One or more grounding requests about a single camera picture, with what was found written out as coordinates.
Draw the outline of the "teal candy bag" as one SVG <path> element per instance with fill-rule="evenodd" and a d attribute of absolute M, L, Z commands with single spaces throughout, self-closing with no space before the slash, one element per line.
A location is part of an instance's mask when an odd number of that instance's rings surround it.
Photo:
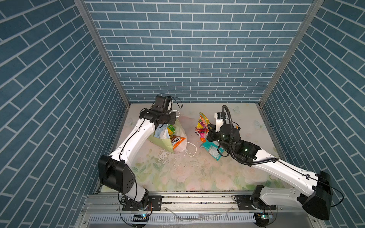
<path fill-rule="evenodd" d="M 205 149 L 216 161 L 219 161 L 225 150 L 217 142 L 204 142 L 200 148 Z"/>

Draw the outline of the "pink yellow Fox's candy bag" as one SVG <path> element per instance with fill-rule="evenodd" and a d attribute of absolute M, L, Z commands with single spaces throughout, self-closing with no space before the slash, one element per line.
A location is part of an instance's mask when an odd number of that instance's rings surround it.
<path fill-rule="evenodd" d="M 199 119 L 197 127 L 195 128 L 195 133 L 199 136 L 202 142 L 206 142 L 206 137 L 209 132 L 208 129 L 209 124 L 210 124 L 209 119 L 203 113 L 199 113 Z"/>

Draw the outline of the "pastel printed paper bag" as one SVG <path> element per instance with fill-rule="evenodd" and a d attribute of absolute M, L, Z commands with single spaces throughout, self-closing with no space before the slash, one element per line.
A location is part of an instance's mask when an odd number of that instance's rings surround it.
<path fill-rule="evenodd" d="M 164 124 L 148 137 L 148 141 L 173 154 L 185 153 L 194 157 L 197 146 L 187 140 L 187 135 L 179 122 L 180 112 L 173 110 L 171 114 L 178 114 L 174 124 Z"/>

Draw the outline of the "green snack packet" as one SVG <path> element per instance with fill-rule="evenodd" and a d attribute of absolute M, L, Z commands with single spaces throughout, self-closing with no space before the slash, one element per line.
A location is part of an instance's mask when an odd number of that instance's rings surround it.
<path fill-rule="evenodd" d="M 176 128 L 174 125 L 172 124 L 168 124 L 167 125 L 167 130 L 168 130 L 168 134 L 169 135 L 174 135 L 175 131 L 176 131 Z"/>

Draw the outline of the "orange white snack packet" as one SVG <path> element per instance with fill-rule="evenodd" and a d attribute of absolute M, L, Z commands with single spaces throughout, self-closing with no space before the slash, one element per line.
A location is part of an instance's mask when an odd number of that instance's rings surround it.
<path fill-rule="evenodd" d="M 186 140 L 185 137 L 181 137 L 181 136 L 176 136 L 176 135 L 172 135 L 170 137 L 171 139 L 171 143 L 172 143 L 172 147 L 174 150 L 176 150 L 176 148 Z"/>

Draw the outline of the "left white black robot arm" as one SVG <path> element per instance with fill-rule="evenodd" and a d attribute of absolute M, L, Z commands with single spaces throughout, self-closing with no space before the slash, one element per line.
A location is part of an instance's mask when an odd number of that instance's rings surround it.
<path fill-rule="evenodd" d="M 137 153 L 148 137 L 160 126 L 174 124 L 176 113 L 171 96 L 157 95 L 149 109 L 139 113 L 139 119 L 128 137 L 110 155 L 98 160 L 101 185 L 106 186 L 131 200 L 137 210 L 150 206 L 149 192 L 136 181 L 131 167 Z"/>

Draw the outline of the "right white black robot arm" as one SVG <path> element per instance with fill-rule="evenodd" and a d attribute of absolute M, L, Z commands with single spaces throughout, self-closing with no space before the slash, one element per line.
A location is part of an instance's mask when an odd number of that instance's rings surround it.
<path fill-rule="evenodd" d="M 224 123 L 221 126 L 208 125 L 207 141 L 217 142 L 219 147 L 242 165 L 252 166 L 285 181 L 290 189 L 270 189 L 258 185 L 251 202 L 256 208 L 271 205 L 286 205 L 302 208 L 307 214 L 329 220 L 335 187 L 331 184 L 330 174 L 320 171 L 310 172 L 277 158 L 258 145 L 244 141 L 239 130 Z"/>

